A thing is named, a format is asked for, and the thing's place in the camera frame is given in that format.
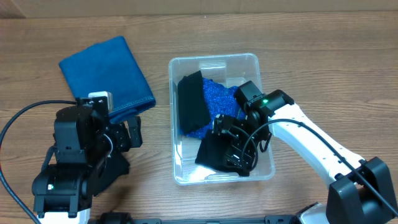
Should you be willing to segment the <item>black cloth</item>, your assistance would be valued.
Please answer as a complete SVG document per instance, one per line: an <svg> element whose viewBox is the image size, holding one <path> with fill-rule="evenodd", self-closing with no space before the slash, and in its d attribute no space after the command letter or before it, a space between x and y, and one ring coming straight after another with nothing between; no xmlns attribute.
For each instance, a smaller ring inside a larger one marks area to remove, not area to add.
<svg viewBox="0 0 398 224"><path fill-rule="evenodd" d="M184 76L177 85L177 93L180 129L183 134L204 128L210 123L201 71Z"/></svg>
<svg viewBox="0 0 398 224"><path fill-rule="evenodd" d="M197 153L195 163L221 172L236 172L233 168L225 167L224 155L230 146L228 138L221 137L208 130Z"/></svg>

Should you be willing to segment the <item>blue sparkly cloth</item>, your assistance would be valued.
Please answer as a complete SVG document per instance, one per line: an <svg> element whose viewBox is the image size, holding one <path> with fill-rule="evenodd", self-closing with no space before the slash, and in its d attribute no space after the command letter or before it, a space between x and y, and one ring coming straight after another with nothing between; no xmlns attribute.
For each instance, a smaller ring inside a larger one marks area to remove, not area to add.
<svg viewBox="0 0 398 224"><path fill-rule="evenodd" d="M204 97L210 112L211 121L204 128L189 134L183 134L181 130L180 133L191 138L203 139L206 132L213 129L213 121L219 114L226 114L238 119L244 119L246 114L234 99L234 94L237 90L237 86L226 88L219 83L215 83L213 80L203 78Z"/></svg>

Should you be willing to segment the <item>clear plastic container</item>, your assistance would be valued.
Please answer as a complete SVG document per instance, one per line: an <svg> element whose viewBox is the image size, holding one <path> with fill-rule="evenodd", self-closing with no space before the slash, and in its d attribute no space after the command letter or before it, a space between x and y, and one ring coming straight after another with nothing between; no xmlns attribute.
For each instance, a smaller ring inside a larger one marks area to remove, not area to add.
<svg viewBox="0 0 398 224"><path fill-rule="evenodd" d="M270 146L266 152L259 153L257 166L248 177L240 177L233 172L212 170L195 163L201 140L186 137L181 133L177 85L184 76L197 71L201 71L202 77L213 80L226 88L252 81L258 89L262 89L258 57L252 53L176 57L170 61L170 128L173 175L176 183L192 185L271 179L275 174L275 165Z"/></svg>

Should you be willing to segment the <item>blue denim cloth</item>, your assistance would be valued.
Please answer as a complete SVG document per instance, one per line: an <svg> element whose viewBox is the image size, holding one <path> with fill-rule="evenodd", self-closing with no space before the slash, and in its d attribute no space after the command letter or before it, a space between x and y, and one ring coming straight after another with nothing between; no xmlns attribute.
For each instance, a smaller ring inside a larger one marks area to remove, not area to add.
<svg viewBox="0 0 398 224"><path fill-rule="evenodd" d="M155 106L151 88L123 36L97 43L59 62L75 98L107 91L113 96L112 123Z"/></svg>

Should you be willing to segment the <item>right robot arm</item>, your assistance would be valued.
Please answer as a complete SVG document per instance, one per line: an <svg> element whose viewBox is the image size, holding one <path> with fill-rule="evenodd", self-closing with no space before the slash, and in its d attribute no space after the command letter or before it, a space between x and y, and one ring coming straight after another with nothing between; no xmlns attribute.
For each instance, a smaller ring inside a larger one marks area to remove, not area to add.
<svg viewBox="0 0 398 224"><path fill-rule="evenodd" d="M326 204L313 203L295 215L268 215L265 223L387 223L397 217L391 173L380 158L366 160L336 142L282 90L265 94L246 82L234 98L246 119L219 114L213 122L213 134L229 140L224 166L249 172L259 158L257 145L277 137L328 188Z"/></svg>

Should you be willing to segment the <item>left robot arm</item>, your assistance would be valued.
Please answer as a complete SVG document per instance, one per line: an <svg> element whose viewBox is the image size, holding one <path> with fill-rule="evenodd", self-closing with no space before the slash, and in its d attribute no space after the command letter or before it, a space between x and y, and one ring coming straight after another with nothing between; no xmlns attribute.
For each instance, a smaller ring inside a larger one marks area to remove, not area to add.
<svg viewBox="0 0 398 224"><path fill-rule="evenodd" d="M107 107L71 106L54 122L56 162L34 179L34 212L41 223L88 223L93 197L129 173L124 152L141 147L141 119L112 124Z"/></svg>

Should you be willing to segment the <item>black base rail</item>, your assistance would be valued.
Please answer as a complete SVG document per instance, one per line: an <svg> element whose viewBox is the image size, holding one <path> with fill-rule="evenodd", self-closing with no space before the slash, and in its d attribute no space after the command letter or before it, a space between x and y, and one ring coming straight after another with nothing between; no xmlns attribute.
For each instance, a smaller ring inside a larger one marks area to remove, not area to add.
<svg viewBox="0 0 398 224"><path fill-rule="evenodd" d="M296 215L266 215L264 218L221 218L161 220L159 218L136 219L130 213L103 213L98 219L90 219L88 224L300 224Z"/></svg>

